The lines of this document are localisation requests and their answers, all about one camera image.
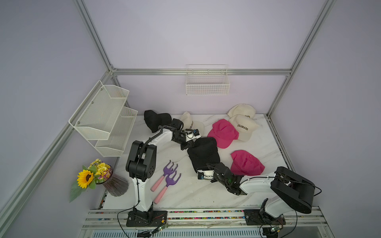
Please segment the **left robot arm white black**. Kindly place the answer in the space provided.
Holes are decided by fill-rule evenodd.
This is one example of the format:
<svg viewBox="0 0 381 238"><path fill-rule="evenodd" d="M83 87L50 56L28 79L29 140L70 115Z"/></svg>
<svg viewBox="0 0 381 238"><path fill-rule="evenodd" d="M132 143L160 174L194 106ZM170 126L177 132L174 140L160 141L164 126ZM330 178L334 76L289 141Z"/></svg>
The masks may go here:
<svg viewBox="0 0 381 238"><path fill-rule="evenodd" d="M149 180L156 169L158 146L171 141L180 145L181 150L194 145L194 140L200 138L198 129L185 129L182 121L173 119L168 125L158 126L158 132L146 141L132 143L126 171L134 180L136 204L129 215L149 220L153 217L153 200L148 187Z"/></svg>

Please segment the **black cap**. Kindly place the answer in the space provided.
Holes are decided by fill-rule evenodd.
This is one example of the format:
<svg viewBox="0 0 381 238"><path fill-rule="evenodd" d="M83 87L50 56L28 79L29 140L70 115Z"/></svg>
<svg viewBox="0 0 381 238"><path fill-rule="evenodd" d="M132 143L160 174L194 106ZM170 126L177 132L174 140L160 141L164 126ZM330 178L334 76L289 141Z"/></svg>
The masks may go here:
<svg viewBox="0 0 381 238"><path fill-rule="evenodd" d="M194 146L187 150L195 172L198 170L208 170L207 164L220 163L218 147L215 138L202 137L194 142Z"/></svg>
<svg viewBox="0 0 381 238"><path fill-rule="evenodd" d="M172 117L168 113L158 114L153 110L144 112L144 121L152 133L159 130L159 126L169 125L172 122Z"/></svg>

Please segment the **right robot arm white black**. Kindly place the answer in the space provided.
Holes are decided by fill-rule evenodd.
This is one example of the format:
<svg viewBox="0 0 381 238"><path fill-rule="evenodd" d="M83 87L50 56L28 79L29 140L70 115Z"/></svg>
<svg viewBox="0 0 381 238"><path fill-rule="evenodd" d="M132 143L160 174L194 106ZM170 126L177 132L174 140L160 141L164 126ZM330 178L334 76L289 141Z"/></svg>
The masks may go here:
<svg viewBox="0 0 381 238"><path fill-rule="evenodd" d="M272 192L275 196L264 199L260 209L268 217L277 218L291 210L303 214L312 212L317 187L286 167L279 166L272 174L254 176L244 181L241 181L243 176L233 174L223 163L208 163L207 167L213 171L212 182L219 182L234 195Z"/></svg>

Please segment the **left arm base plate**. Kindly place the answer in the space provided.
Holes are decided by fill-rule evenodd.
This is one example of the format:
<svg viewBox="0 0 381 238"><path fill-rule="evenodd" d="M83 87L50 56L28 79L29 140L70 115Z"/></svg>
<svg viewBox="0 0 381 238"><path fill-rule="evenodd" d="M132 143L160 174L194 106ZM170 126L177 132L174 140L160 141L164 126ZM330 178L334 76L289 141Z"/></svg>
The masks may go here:
<svg viewBox="0 0 381 238"><path fill-rule="evenodd" d="M149 209L142 212L133 209L128 213L127 227L158 227L167 220L168 211Z"/></svg>

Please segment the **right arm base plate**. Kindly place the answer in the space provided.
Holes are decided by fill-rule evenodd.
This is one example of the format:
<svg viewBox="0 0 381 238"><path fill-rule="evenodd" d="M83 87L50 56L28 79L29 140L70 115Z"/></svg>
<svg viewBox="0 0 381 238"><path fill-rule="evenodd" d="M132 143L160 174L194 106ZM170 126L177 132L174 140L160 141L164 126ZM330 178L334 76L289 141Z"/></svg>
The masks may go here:
<svg viewBox="0 0 381 238"><path fill-rule="evenodd" d="M271 217L264 212L264 209L245 209L244 218L248 226L253 225L285 225L282 216L277 218Z"/></svg>

